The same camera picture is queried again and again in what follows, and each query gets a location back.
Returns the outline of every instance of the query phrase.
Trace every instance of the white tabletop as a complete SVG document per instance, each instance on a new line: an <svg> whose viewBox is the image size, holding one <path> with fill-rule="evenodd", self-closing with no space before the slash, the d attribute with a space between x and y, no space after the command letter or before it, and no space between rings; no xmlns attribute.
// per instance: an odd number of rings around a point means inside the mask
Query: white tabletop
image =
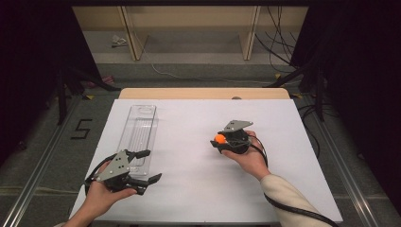
<svg viewBox="0 0 401 227"><path fill-rule="evenodd" d="M209 142L229 121L246 120L253 125L245 130L255 131L267 150L270 171L297 187L323 215L342 221L290 99L118 99L87 175L117 152L132 105L157 106L159 124L149 176L163 176L144 196L117 202L98 220L159 224L278 222L259 182ZM84 198L82 188L71 215Z"/></svg>

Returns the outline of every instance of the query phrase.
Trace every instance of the black cord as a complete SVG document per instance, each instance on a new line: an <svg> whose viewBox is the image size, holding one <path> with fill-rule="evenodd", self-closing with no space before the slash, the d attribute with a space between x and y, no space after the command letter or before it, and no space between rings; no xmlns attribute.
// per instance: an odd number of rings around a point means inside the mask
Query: black cord
<svg viewBox="0 0 401 227"><path fill-rule="evenodd" d="M263 150L258 148L257 146L255 146L253 144L250 144L250 147L255 148L263 156L266 166L269 167L268 166L268 156L266 154L266 151L265 151L265 148L264 148L262 142L257 137L255 137L253 135L250 135L250 137L255 138L257 140L257 142L260 144L260 146L262 147ZM266 194L264 194L264 195L265 195L266 200L271 205L277 207L278 209L282 209L282 210L285 210L285 211L288 211L288 212L291 212L291 213L294 213L294 214L306 216L306 217L309 217L309 218L314 218L314 219L322 221L322 222L324 222L324 223L326 223L326 224L328 224L330 226L338 227L336 222L334 222L330 218L327 218L327 217L325 217L325 216L323 216L321 214L318 214L318 213L315 213L315 212L311 212L311 211L307 211L307 210L300 209L300 208L293 207L293 206L288 206L288 205L285 205L283 203L280 203L278 201L273 200L272 198L268 197Z"/></svg>
<svg viewBox="0 0 401 227"><path fill-rule="evenodd" d="M339 226L338 224L336 224L336 222L334 222L330 218L327 218L327 217L325 217L325 216L323 216L321 214L318 214L318 213L315 213L315 212L311 212L311 211L307 211L307 210L300 209L300 208L296 208L296 207L293 207L293 206L284 205L283 203L280 203L280 202L275 201L272 198L268 197L266 194L265 194L265 198L271 205L273 205L273 206L275 206L275 207L277 207L279 209L288 211L290 213L306 216L306 217L309 217L309 218L314 218L316 220L322 221L322 222L324 222L324 223L326 223L326 224L328 224L330 226L333 226L333 227L338 227Z"/></svg>

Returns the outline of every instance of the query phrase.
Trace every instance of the hand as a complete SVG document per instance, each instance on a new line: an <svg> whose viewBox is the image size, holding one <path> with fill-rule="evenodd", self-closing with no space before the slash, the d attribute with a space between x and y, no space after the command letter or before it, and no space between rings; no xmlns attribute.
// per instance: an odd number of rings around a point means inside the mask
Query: hand
<svg viewBox="0 0 401 227"><path fill-rule="evenodd" d="M246 131L246 133L250 136L256 137L254 131ZM252 137L252 144L263 150L262 146L254 137ZM222 150L221 153L239 163L245 172L253 175L258 181L270 174L262 154L260 154L255 148L249 147L243 154L236 154L227 149Z"/></svg>
<svg viewBox="0 0 401 227"><path fill-rule="evenodd" d="M109 162L99 168L102 172ZM117 201L136 194L132 188L127 188L118 192L111 192L104 183L92 182L89 187L86 199L75 215L63 226L88 226L95 218L106 213Z"/></svg>

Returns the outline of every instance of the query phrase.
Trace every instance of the beige sleeve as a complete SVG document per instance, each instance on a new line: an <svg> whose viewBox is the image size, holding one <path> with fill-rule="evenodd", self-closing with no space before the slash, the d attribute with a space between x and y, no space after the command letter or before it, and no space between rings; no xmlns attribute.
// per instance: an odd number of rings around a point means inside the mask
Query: beige sleeve
<svg viewBox="0 0 401 227"><path fill-rule="evenodd" d="M269 198L287 206L292 206L320 214L319 211L309 203L309 201L300 191L298 191L292 184L283 178L270 174L265 176L260 181L260 184L262 185L263 191ZM274 207L274 210L283 227L330 226L324 222L315 220L314 218L293 214L276 207Z"/></svg>

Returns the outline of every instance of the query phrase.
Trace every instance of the clear plastic container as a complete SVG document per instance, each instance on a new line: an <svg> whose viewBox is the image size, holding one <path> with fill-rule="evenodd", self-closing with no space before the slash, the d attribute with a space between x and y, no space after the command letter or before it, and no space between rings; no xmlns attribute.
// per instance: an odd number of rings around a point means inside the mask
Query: clear plastic container
<svg viewBox="0 0 401 227"><path fill-rule="evenodd" d="M130 162L130 175L148 175L158 122L156 106L131 106L117 152L124 149L128 151L149 149L150 155L140 159L134 158Z"/></svg>

